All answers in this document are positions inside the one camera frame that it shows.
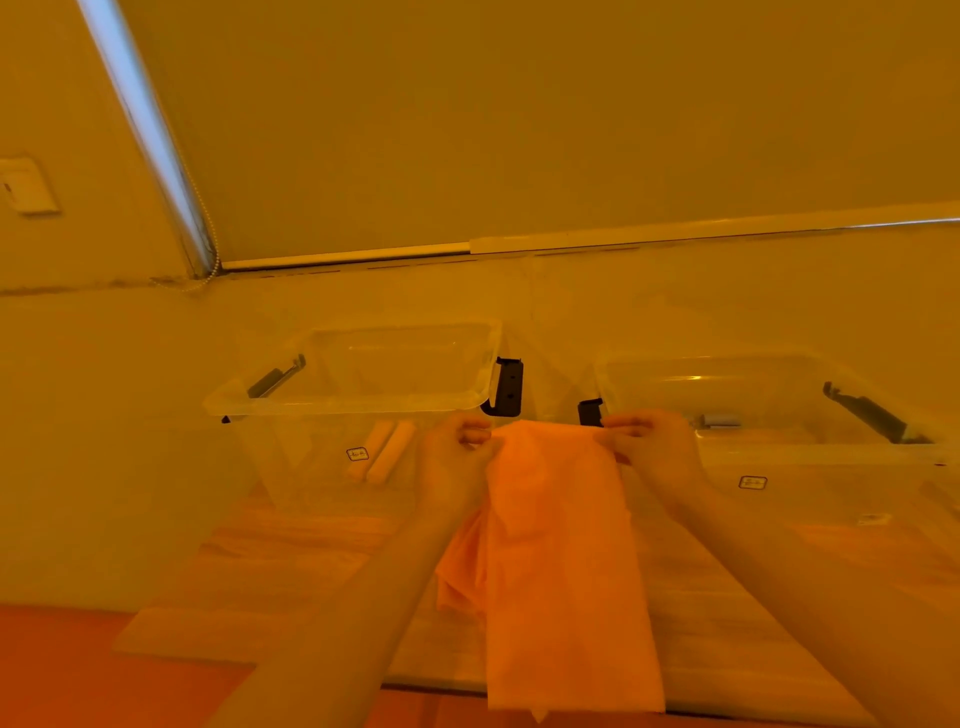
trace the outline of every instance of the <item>sticker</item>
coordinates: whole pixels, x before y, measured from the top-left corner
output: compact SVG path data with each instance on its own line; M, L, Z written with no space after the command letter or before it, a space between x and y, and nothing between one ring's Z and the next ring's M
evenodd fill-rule
M740 487L748 491L762 491L767 487L767 479L763 475L744 475L740 478Z
M856 517L857 525L886 525L893 520L889 513L861 513Z
M350 448L347 450L347 457L350 459L350 462L353 463L358 460L370 460L370 454L366 448Z

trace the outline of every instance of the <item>person's left hand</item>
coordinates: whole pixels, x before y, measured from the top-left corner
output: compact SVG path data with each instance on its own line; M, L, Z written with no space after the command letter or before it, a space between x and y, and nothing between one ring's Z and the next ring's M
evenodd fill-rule
M417 509L453 527L483 501L487 464L503 440L491 439L491 422L457 412L427 432L417 452Z

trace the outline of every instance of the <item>transparent storage box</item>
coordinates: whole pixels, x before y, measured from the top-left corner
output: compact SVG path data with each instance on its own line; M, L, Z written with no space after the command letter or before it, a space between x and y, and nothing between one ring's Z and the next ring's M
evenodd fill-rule
M802 353L607 356L595 373L603 413L681 412L718 488L960 617L957 449L941 425Z
M277 507L402 515L426 428L454 410L519 414L522 364L500 359L500 345L490 321L312 330L204 407L235 427Z

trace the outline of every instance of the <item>orange floor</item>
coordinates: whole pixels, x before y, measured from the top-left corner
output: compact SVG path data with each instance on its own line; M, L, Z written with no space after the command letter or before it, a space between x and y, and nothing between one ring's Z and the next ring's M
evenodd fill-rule
M0 606L0 727L199 728L250 668L112 652L132 618ZM529 714L489 713L479 698L381 691L367 728L529 728ZM674 716L559 716L542 728L723 728ZM758 723L735 723L737 728Z

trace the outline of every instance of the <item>hand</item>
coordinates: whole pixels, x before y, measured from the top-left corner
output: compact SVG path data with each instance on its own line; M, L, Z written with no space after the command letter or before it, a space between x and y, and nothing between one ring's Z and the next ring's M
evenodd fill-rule
M487 492L487 464L503 440L491 439L490 420L457 412L427 432L417 452L417 508L452 527L478 508Z
M707 482L693 429L682 415L641 409L602 422L597 442L631 465L671 515L684 496Z

